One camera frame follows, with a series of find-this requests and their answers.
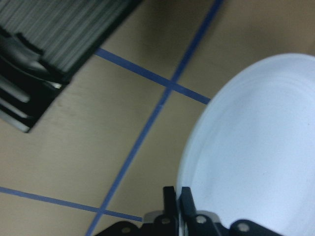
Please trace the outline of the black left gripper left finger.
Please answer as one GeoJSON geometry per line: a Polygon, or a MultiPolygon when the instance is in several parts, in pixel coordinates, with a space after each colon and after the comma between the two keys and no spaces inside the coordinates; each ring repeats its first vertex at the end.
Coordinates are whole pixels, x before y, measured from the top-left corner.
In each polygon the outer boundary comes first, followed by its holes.
{"type": "Polygon", "coordinates": [[[163,187],[164,214],[178,216],[176,193],[173,186],[163,187]]]}

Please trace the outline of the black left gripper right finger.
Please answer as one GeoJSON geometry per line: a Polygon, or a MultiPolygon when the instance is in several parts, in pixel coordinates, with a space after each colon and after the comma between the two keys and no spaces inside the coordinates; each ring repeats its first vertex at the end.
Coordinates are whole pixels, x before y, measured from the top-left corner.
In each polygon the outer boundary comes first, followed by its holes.
{"type": "Polygon", "coordinates": [[[195,216],[196,208],[189,187],[182,187],[180,195],[180,210],[182,216],[195,216]]]}

